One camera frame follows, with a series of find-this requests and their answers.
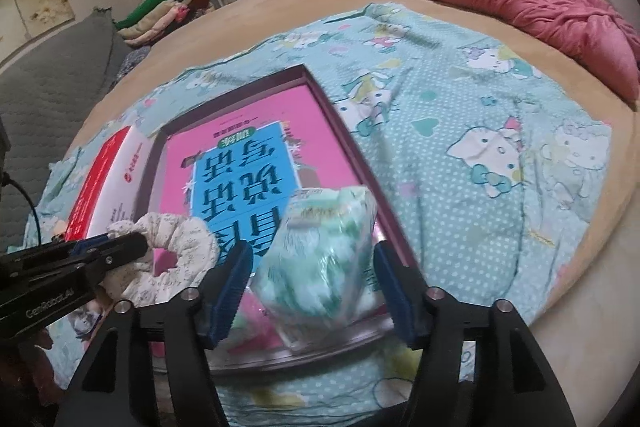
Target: green patterned package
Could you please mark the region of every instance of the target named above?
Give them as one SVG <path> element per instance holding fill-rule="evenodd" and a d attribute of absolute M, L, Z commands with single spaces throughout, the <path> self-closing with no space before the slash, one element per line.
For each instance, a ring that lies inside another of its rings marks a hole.
<path fill-rule="evenodd" d="M 375 217 L 367 187 L 292 195 L 251 282 L 276 322 L 332 330 L 353 320 L 371 264 Z"/>

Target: light blue blanket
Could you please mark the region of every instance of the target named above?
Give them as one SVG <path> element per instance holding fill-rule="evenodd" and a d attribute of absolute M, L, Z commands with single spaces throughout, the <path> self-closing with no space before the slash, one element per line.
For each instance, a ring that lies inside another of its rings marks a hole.
<path fill-rule="evenodd" d="M 44 235 L 68 217 L 98 149 L 125 124 L 152 135 L 206 100 L 300 63 L 352 132 L 428 282 L 482 305 L 509 299 L 531 321 L 589 225 L 610 128 L 495 39 L 395 4 L 273 36 L 158 87 L 52 167 L 38 206 Z M 51 330 L 50 358 L 65 383 L 81 351 L 68 325 Z M 463 362 L 472 367 L 470 353 Z M 406 399 L 415 363 L 386 341 L 373 354 L 254 388 L 219 381 L 219 394 L 236 425 L 347 425 Z"/>

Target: green cloth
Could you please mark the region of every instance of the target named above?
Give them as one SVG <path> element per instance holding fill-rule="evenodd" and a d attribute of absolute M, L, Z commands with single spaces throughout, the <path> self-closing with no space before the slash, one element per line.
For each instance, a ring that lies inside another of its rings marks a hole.
<path fill-rule="evenodd" d="M 123 28 L 131 28 L 134 24 L 138 24 L 142 17 L 148 14 L 153 8 L 158 6 L 162 1 L 166 0 L 143 0 L 142 3 L 137 6 L 133 12 L 127 15 L 126 19 L 121 20 L 120 22 L 114 23 L 116 25 L 117 30 L 121 30 Z"/>

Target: gray quilted pad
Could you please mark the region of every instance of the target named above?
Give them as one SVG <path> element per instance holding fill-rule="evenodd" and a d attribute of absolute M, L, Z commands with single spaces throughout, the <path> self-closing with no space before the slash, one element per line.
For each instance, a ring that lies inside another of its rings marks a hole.
<path fill-rule="evenodd" d="M 38 203 L 49 178 L 94 105 L 115 83 L 130 48 L 110 10 L 96 10 L 44 41 L 0 75 L 0 114 L 11 142 L 4 170 Z M 21 245 L 30 213 L 13 188 L 0 198 L 0 252 Z"/>

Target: red and white box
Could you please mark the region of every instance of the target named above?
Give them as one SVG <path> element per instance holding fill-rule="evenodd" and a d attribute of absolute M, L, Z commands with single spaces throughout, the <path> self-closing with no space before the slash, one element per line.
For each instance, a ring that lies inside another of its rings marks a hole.
<path fill-rule="evenodd" d="M 69 216 L 65 240 L 106 233 L 107 226 L 132 219 L 153 140 L 126 126 L 100 149 Z"/>

